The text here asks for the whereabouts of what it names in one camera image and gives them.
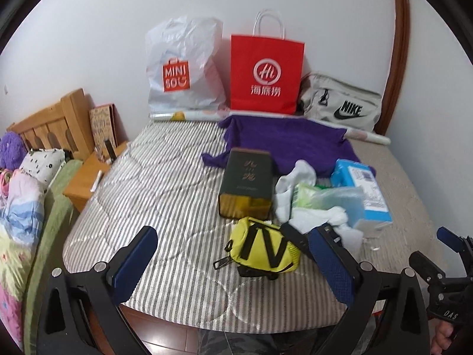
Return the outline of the person's right hand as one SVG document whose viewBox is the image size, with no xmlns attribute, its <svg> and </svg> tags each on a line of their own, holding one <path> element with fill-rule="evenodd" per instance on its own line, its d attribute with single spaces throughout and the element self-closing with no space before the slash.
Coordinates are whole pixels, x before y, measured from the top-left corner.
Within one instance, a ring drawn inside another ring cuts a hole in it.
<svg viewBox="0 0 473 355">
<path fill-rule="evenodd" d="M 439 321 L 435 326 L 435 335 L 430 345 L 430 353 L 432 355 L 442 355 L 451 345 L 451 335 L 454 326 L 446 321 Z"/>
</svg>

